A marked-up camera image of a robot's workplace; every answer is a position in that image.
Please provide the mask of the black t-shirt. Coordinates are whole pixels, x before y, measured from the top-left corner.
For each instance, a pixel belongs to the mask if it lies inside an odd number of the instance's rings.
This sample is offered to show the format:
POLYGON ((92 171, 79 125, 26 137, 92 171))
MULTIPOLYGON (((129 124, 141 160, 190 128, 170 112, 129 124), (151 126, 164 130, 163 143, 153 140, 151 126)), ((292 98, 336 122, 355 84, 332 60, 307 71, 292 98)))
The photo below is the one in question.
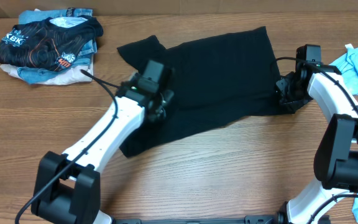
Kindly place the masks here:
POLYGON ((126 157, 194 134, 220 128, 244 116, 291 111, 279 104, 280 79, 265 27, 182 43, 166 49, 154 35, 118 47, 138 72, 149 60, 174 70, 174 96, 160 123, 143 123, 120 146, 126 157))

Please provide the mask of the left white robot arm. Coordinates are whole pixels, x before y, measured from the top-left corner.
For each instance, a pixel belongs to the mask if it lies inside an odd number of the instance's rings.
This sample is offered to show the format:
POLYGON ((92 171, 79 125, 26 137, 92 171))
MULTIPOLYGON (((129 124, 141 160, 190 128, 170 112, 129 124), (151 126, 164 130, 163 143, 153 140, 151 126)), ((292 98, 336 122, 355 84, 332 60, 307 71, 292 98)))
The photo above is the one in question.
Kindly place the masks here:
POLYGON ((149 78, 124 82, 101 119, 61 154, 39 163, 34 196, 25 205, 51 223, 113 223, 101 211, 101 174, 119 146, 144 122, 165 117, 174 93, 149 78))

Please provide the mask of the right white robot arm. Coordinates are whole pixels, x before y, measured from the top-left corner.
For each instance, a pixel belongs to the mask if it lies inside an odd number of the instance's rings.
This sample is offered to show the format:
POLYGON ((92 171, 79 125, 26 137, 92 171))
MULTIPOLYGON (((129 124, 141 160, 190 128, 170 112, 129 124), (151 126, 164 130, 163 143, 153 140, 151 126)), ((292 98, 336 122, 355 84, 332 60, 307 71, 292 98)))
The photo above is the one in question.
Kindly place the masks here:
POLYGON ((358 102, 330 65, 298 61, 276 84, 285 106, 315 100, 328 127, 314 156, 314 179, 285 202, 271 223, 329 223, 325 215, 344 198, 358 198, 358 102))

